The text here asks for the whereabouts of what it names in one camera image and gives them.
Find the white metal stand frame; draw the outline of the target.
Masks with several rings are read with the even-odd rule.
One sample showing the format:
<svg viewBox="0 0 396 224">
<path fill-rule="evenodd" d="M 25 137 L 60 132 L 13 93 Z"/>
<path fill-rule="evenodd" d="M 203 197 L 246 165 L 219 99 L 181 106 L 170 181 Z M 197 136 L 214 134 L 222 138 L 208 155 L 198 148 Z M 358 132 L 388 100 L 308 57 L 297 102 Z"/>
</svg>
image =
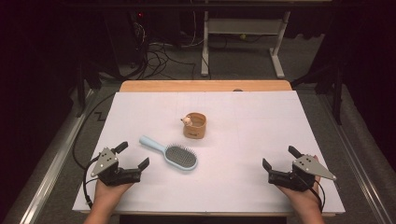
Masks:
<svg viewBox="0 0 396 224">
<path fill-rule="evenodd" d="M 278 78 L 284 78 L 285 74 L 278 58 L 278 52 L 289 23 L 290 12 L 285 11 L 281 19 L 215 19 L 204 13 L 204 37 L 202 50 L 201 75 L 209 75 L 209 48 L 208 37 L 215 35 L 275 35 L 276 44 L 269 48 L 272 65 Z"/>
</svg>

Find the white table cover sheet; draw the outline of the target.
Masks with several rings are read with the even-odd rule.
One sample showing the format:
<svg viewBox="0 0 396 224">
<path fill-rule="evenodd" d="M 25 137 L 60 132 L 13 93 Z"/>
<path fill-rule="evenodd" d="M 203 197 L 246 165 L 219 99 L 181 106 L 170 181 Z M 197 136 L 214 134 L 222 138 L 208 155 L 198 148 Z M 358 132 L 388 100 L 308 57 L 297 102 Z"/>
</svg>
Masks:
<svg viewBox="0 0 396 224">
<path fill-rule="evenodd" d="M 192 112 L 206 116 L 205 137 L 184 136 L 181 121 Z M 163 154 L 139 143 L 147 136 L 163 146 L 179 144 L 195 152 L 198 164 L 183 171 Z M 321 154 L 295 91 L 119 92 L 95 147 L 116 147 L 129 169 L 145 158 L 150 164 L 128 190 L 119 214 L 286 216 L 288 199 L 268 182 L 262 167 L 287 172 L 289 146 Z"/>
</svg>

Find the black metal stand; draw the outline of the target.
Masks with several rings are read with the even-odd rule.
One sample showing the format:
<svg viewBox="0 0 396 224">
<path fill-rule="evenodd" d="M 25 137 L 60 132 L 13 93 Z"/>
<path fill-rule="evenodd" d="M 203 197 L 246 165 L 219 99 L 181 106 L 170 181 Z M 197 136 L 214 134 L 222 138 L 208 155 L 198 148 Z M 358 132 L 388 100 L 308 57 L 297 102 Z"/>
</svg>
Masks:
<svg viewBox="0 0 396 224">
<path fill-rule="evenodd" d="M 102 83 L 99 79 L 99 72 L 90 61 L 78 62 L 76 82 L 78 96 L 77 117 L 80 118 L 86 107 L 85 84 L 88 84 L 91 89 L 99 90 Z"/>
<path fill-rule="evenodd" d="M 316 94 L 332 93 L 332 115 L 336 123 L 341 125 L 343 69 L 338 63 L 329 63 L 293 80 L 290 85 L 294 89 L 300 84 L 311 82 L 316 82 Z"/>
</svg>

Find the person's left hand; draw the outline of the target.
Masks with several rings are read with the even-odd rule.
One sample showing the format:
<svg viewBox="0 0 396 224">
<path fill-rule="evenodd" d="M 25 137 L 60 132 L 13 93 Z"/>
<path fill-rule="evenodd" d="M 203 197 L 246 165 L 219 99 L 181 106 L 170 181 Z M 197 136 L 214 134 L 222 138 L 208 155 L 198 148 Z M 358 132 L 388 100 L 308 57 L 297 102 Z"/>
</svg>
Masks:
<svg viewBox="0 0 396 224">
<path fill-rule="evenodd" d="M 132 185 L 133 183 L 119 186 L 107 186 L 101 180 L 98 180 L 95 186 L 92 209 L 95 211 L 112 212 L 120 202 L 122 195 Z"/>
</svg>

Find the aluminium floor rail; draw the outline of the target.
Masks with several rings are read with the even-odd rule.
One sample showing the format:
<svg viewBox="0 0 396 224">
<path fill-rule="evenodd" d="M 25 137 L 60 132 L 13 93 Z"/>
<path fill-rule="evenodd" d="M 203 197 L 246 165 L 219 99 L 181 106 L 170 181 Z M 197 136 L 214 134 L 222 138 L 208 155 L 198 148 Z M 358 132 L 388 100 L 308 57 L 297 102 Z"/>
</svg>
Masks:
<svg viewBox="0 0 396 224">
<path fill-rule="evenodd" d="M 50 197 L 82 122 L 96 96 L 97 91 L 88 90 L 84 97 L 85 108 L 79 111 L 77 92 L 73 91 L 71 99 L 75 103 L 71 112 L 28 178 L 3 224 L 35 224 Z"/>
<path fill-rule="evenodd" d="M 370 134 L 366 123 L 347 94 L 341 107 L 341 124 L 332 114 L 330 96 L 318 99 L 330 119 L 346 163 L 358 182 L 360 192 L 370 207 L 377 224 L 396 224 L 396 172 Z"/>
</svg>

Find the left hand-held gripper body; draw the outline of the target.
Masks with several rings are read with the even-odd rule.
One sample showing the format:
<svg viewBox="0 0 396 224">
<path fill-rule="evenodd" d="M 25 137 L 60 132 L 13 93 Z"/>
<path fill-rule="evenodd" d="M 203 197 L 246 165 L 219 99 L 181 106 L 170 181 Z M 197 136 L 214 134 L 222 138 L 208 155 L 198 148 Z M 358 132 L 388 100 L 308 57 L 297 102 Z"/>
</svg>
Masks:
<svg viewBox="0 0 396 224">
<path fill-rule="evenodd" d="M 117 155 L 122 151 L 123 148 L 105 147 L 98 156 L 91 176 L 97 176 L 107 186 L 138 183 L 142 173 L 140 168 L 123 169 L 119 167 L 120 162 Z"/>
</svg>

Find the light blue hairbrush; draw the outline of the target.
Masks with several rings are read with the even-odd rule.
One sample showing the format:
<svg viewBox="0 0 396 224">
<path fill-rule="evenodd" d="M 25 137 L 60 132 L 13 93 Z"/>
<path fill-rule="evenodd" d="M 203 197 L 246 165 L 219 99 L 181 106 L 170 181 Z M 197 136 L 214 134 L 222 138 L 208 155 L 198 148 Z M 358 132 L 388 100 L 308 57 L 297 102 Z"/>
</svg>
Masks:
<svg viewBox="0 0 396 224">
<path fill-rule="evenodd" d="M 163 146 L 153 139 L 143 135 L 139 138 L 139 143 L 146 147 L 158 150 L 163 154 L 164 159 L 171 165 L 183 171 L 193 170 L 198 159 L 194 151 L 179 144 Z"/>
</svg>

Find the black computer case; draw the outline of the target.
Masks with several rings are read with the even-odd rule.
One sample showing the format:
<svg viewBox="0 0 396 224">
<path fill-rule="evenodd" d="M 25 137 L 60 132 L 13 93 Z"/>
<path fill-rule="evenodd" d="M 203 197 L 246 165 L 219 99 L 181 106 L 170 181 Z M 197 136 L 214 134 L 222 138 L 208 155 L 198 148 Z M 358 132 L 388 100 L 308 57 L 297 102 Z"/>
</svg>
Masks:
<svg viewBox="0 0 396 224">
<path fill-rule="evenodd" d="M 105 14 L 105 21 L 118 64 L 141 64 L 145 30 L 136 21 L 134 12 L 110 11 Z"/>
</svg>

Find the person's right hand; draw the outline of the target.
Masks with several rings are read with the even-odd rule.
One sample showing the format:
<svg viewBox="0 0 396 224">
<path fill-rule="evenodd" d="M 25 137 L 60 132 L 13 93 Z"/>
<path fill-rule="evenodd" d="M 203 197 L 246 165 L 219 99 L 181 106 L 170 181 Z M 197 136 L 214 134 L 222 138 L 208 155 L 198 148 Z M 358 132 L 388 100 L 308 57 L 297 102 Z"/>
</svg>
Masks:
<svg viewBox="0 0 396 224">
<path fill-rule="evenodd" d="M 290 205 L 298 215 L 313 215 L 320 212 L 321 202 L 318 197 L 318 183 L 306 191 L 295 191 L 284 187 L 277 188 L 290 200 Z"/>
</svg>

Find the tan cup with small figure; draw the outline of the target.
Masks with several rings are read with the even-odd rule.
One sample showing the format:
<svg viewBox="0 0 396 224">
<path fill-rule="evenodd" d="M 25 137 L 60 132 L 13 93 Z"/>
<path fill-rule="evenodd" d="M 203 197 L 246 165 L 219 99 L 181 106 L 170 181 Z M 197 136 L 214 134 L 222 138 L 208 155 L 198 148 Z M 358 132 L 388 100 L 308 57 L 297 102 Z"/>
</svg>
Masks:
<svg viewBox="0 0 396 224">
<path fill-rule="evenodd" d="M 192 112 L 181 119 L 184 124 L 183 134 L 190 139 L 203 139 L 205 137 L 206 116 Z"/>
</svg>

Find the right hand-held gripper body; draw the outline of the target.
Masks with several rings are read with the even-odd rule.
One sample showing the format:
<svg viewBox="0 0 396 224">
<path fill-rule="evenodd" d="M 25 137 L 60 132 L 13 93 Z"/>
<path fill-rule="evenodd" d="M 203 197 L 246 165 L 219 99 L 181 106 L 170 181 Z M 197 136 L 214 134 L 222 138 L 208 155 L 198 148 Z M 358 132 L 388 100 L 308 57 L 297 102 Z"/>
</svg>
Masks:
<svg viewBox="0 0 396 224">
<path fill-rule="evenodd" d="M 311 155 L 302 155 L 294 160 L 288 172 L 275 171 L 268 168 L 268 182 L 276 186 L 296 191 L 306 191 L 314 186 L 316 177 L 324 177 L 332 181 L 336 176 Z"/>
</svg>

